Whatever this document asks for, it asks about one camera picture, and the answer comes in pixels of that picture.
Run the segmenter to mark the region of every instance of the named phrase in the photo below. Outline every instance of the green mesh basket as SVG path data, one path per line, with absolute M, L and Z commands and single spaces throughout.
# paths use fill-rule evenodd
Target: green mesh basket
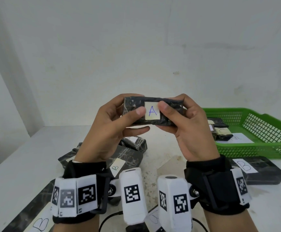
M 232 133 L 243 133 L 254 143 L 220 144 L 219 153 L 227 157 L 265 156 L 281 159 L 281 121 L 247 108 L 204 108 L 207 117 L 220 117 Z

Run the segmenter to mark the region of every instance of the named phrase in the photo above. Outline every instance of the black and white qr-like marker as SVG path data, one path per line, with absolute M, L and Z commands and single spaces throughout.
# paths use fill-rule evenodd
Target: black and white qr-like marker
M 75 207 L 75 190 L 61 190 L 60 197 L 61 208 L 73 208 Z
M 140 200 L 138 185 L 124 187 L 125 202 L 132 203 Z
M 59 198 L 59 187 L 54 187 L 54 190 L 53 190 L 53 195 L 52 195 L 52 203 L 54 204 L 54 205 L 58 205 L 58 198 Z
M 78 188 L 78 205 L 95 201 L 95 184 Z
M 186 194 L 174 195 L 175 214 L 189 211 L 188 207 L 189 205 L 188 205 L 188 200 L 186 198 Z
M 236 178 L 236 182 L 237 182 L 237 185 L 239 188 L 240 195 L 244 195 L 244 194 L 248 193 L 248 189 L 247 189 L 247 186 L 246 186 L 246 183 L 245 183 L 245 180 L 243 179 L 243 177 Z
M 160 206 L 167 211 L 166 206 L 166 194 L 164 194 L 162 191 L 160 191 Z

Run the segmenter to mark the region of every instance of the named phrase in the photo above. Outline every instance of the left hand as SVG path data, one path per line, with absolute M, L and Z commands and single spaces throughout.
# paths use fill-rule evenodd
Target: left hand
M 139 107 L 122 115 L 124 97 L 143 96 L 141 94 L 120 94 L 101 106 L 95 120 L 76 154 L 75 161 L 101 162 L 109 159 L 115 152 L 123 137 L 137 136 L 150 130 L 149 126 L 131 129 L 135 121 L 146 113 L 144 107 Z

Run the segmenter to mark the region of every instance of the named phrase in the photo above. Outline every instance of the right hand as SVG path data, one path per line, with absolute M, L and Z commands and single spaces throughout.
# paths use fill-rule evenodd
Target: right hand
M 205 161 L 219 158 L 220 154 L 212 137 L 205 111 L 186 94 L 171 99 L 183 100 L 183 105 L 187 108 L 186 114 L 183 116 L 164 101 L 160 101 L 158 103 L 160 112 L 177 127 L 158 125 L 157 127 L 175 135 L 186 160 Z

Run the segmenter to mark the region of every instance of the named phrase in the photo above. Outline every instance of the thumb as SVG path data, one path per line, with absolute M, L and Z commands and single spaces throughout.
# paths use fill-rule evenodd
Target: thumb
M 185 127 L 188 118 L 181 115 L 164 101 L 160 101 L 158 103 L 158 107 L 160 112 L 162 112 L 167 118 L 174 122 L 177 127 Z
M 139 107 L 133 111 L 130 111 L 120 117 L 119 119 L 113 121 L 116 132 L 124 130 L 126 127 L 130 127 L 135 121 L 139 120 L 146 113 L 145 107 Z

